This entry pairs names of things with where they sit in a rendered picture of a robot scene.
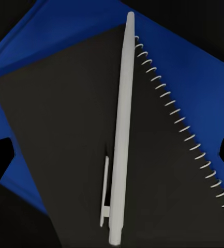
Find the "notebook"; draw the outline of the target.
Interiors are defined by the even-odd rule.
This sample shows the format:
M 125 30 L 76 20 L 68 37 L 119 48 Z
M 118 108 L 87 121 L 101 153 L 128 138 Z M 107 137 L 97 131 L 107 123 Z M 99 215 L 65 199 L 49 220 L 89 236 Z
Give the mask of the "notebook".
M 135 36 L 121 245 L 111 204 L 126 23 L 0 76 L 0 104 L 62 248 L 224 248 L 224 189 Z

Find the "folder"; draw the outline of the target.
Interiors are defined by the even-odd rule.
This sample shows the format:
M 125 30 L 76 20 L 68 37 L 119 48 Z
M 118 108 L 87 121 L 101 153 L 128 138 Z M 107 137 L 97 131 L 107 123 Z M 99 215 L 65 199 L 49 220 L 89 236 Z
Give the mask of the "folder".
M 0 76 L 123 23 L 135 13 L 135 36 L 224 189 L 224 62 L 120 0 L 38 0 L 0 42 Z M 14 158 L 0 180 L 0 200 L 58 239 L 20 147 L 0 104 L 0 140 Z

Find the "pen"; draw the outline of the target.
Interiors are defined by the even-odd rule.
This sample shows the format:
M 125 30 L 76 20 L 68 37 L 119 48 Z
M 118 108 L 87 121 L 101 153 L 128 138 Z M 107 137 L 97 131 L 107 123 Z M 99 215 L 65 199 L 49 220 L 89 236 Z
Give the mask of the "pen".
M 125 192 L 128 160 L 128 144 L 133 82 L 133 61 L 135 56 L 135 13 L 128 13 L 121 54 L 120 87 L 117 110 L 116 138 L 114 151 L 113 181 L 111 204 L 106 206 L 108 185 L 109 157 L 104 165 L 103 196 L 101 202 L 100 227 L 104 217 L 109 217 L 109 242 L 121 245 L 121 233 L 124 224 Z

